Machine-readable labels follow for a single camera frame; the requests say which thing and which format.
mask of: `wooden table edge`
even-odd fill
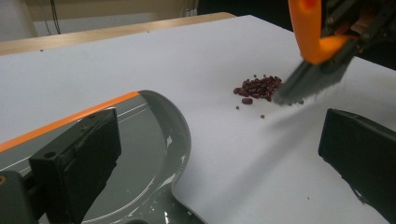
[[[151,21],[132,25],[111,27],[99,30],[76,32],[64,35],[49,35],[34,38],[20,39],[0,42],[0,56],[29,52],[41,49],[54,49],[92,42],[95,40],[108,39],[123,35],[132,35],[161,30],[178,26],[192,25],[203,22],[219,21],[234,18],[235,15],[226,12],[213,13],[207,15],[177,18],[166,21]]]

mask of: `dried bean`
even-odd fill
[[[253,104],[253,99],[251,99],[251,98],[243,98],[242,99],[242,104],[251,105],[251,104]]]
[[[240,92],[238,92],[238,94],[241,95],[241,96],[248,97],[248,92],[247,91],[240,91]]]
[[[241,88],[233,89],[233,94],[238,94],[241,91]]]

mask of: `bean fragment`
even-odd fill
[[[251,99],[251,98],[243,98],[242,99],[242,104],[251,105],[251,104],[253,104],[253,99]]]

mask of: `white table surface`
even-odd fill
[[[286,79],[300,61],[291,32],[251,16],[2,56],[0,142],[129,91],[157,91],[191,129],[176,194],[208,223],[387,223],[318,142],[328,108],[396,130],[396,72],[356,58],[339,85],[304,105],[242,105],[233,94],[255,74]]]

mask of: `white wall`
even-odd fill
[[[36,36],[23,0],[0,0],[0,41]]]

